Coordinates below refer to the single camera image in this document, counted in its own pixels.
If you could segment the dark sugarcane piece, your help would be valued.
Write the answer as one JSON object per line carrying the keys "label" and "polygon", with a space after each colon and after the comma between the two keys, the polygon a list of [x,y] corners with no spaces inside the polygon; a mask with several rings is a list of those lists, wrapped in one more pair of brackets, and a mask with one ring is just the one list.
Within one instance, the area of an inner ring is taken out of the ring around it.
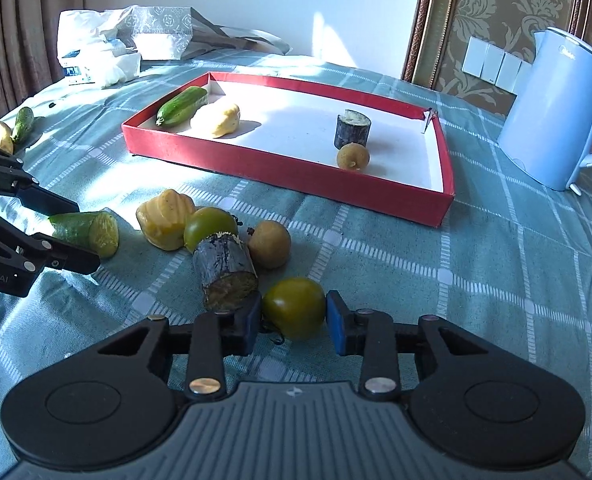
{"label": "dark sugarcane piece", "polygon": [[340,150],[347,144],[366,146],[371,120],[357,110],[344,110],[337,116],[334,145]]}
{"label": "dark sugarcane piece", "polygon": [[258,289],[247,245],[235,234],[208,235],[193,252],[194,269],[208,311],[231,311]]}

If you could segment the green tomato with stem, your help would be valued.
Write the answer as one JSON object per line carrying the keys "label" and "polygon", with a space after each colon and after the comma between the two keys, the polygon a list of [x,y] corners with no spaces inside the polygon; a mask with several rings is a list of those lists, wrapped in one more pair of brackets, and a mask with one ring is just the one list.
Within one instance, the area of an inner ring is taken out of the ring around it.
{"label": "green tomato with stem", "polygon": [[264,294],[262,311],[285,338],[306,340],[315,336],[325,321],[325,293],[309,278],[285,278]]}

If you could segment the cut green cucumber half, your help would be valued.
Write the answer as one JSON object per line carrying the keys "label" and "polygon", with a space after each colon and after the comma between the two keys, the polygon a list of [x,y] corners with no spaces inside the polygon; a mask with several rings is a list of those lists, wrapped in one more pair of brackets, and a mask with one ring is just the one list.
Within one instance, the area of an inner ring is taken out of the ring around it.
{"label": "cut green cucumber half", "polygon": [[54,238],[95,252],[101,259],[113,257],[119,247],[118,222],[106,211],[67,212],[49,218]]}

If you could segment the brown kiwi fruit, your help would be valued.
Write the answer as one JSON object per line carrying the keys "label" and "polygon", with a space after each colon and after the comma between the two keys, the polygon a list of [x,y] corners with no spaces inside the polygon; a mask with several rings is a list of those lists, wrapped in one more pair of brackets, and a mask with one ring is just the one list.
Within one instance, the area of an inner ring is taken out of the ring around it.
{"label": "brown kiwi fruit", "polygon": [[340,169],[362,171],[369,166],[369,150],[358,143],[343,145],[336,157]]}
{"label": "brown kiwi fruit", "polygon": [[248,250],[253,263],[264,269],[277,269],[287,263],[291,248],[289,232],[279,222],[263,220],[247,229]]}

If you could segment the orange yellow ridged fruit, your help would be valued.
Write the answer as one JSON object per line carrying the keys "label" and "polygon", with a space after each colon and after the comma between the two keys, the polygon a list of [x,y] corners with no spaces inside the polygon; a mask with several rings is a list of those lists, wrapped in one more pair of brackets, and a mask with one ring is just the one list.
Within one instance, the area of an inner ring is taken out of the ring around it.
{"label": "orange yellow ridged fruit", "polygon": [[136,209],[136,220],[152,245],[172,252],[183,246],[184,229],[195,210],[189,195],[167,188]]}

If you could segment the whole green cucumber piece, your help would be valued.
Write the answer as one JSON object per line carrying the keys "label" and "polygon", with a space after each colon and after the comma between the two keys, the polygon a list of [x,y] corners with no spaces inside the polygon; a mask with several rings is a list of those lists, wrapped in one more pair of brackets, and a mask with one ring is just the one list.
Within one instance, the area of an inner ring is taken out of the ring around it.
{"label": "whole green cucumber piece", "polygon": [[191,86],[174,98],[162,104],[157,110],[158,127],[174,127],[191,119],[197,110],[208,101],[208,91],[203,87]]}

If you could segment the pale yellow ridged fruit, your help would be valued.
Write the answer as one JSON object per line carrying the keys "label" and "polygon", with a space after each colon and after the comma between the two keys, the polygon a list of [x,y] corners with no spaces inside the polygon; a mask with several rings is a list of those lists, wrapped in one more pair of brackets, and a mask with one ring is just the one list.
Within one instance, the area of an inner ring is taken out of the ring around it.
{"label": "pale yellow ridged fruit", "polygon": [[241,111],[235,103],[213,102],[200,107],[191,119],[191,131],[221,138],[239,126]]}

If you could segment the yellow banana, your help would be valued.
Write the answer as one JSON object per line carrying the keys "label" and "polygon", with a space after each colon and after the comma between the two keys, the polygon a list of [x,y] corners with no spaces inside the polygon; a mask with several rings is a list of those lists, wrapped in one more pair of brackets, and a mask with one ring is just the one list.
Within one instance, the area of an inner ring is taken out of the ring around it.
{"label": "yellow banana", "polygon": [[14,142],[12,139],[12,129],[0,120],[0,150],[6,154],[14,154]]}

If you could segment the small cucumber on cloth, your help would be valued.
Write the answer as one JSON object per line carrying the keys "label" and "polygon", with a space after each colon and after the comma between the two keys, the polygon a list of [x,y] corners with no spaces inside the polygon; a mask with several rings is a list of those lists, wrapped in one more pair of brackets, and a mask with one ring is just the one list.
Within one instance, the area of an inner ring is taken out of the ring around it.
{"label": "small cucumber on cloth", "polygon": [[29,106],[22,106],[15,117],[12,129],[12,141],[15,145],[23,143],[34,128],[34,111]]}

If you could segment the white tissue pack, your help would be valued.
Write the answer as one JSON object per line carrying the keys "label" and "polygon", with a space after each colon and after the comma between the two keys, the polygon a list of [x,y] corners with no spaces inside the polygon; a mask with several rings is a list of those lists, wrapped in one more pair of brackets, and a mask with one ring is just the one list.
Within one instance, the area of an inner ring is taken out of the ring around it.
{"label": "white tissue pack", "polygon": [[139,76],[141,55],[119,37],[132,11],[125,9],[62,11],[57,27],[57,60],[69,86],[108,88]]}

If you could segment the teal checked tablecloth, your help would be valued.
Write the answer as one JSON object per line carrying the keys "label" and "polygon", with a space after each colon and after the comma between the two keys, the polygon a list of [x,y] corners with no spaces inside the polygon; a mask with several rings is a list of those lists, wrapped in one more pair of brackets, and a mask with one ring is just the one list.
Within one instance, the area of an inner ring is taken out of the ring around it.
{"label": "teal checked tablecloth", "polygon": [[[437,110],[455,198],[440,228],[406,222],[258,182],[131,155],[125,120],[208,70],[333,84]],[[147,65],[110,89],[53,84],[28,100],[34,140],[28,172],[84,210],[107,209],[120,246],[98,272],[43,272],[29,296],[0,294],[0,405],[16,382],[145,315],[192,321],[201,295],[187,252],[148,244],[136,207],[166,188],[198,205],[230,209],[247,226],[287,226],[288,276],[341,293],[349,307],[387,311],[402,323],[433,312],[565,378],[586,423],[573,463],[592,478],[592,170],[579,192],[544,188],[497,146],[500,118],[455,96],[305,56],[223,51],[183,64]],[[14,456],[0,427],[0,475]]]}

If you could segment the silver patterned gift bag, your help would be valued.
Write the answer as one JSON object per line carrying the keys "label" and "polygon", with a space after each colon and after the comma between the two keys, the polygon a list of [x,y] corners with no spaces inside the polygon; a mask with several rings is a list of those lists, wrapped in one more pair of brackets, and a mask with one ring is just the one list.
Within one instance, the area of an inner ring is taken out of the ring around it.
{"label": "silver patterned gift bag", "polygon": [[250,50],[287,55],[288,42],[259,29],[216,25],[185,6],[130,6],[116,36],[144,61],[181,61],[215,50]]}

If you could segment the blue electric kettle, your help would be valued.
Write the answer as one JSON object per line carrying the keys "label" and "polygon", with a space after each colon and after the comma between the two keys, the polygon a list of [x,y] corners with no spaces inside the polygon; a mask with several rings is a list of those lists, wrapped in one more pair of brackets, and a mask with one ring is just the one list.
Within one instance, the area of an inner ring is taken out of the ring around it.
{"label": "blue electric kettle", "polygon": [[498,145],[519,169],[556,191],[592,167],[592,47],[565,30],[534,34],[536,53]]}

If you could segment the white wall switch panel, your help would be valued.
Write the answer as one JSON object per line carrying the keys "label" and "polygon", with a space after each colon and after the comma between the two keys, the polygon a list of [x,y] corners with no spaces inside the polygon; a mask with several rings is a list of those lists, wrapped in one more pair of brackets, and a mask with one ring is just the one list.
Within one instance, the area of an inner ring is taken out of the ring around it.
{"label": "white wall switch panel", "polygon": [[494,44],[470,37],[462,72],[519,96],[530,80],[532,64]]}

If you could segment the gold ornate wall frame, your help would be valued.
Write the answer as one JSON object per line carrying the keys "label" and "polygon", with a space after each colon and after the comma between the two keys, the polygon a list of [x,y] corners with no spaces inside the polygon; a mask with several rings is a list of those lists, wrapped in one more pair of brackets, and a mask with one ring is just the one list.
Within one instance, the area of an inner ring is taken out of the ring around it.
{"label": "gold ornate wall frame", "polygon": [[532,61],[534,33],[548,26],[592,46],[592,0],[417,0],[402,79],[504,115],[512,94],[465,74],[465,51],[478,38]]}

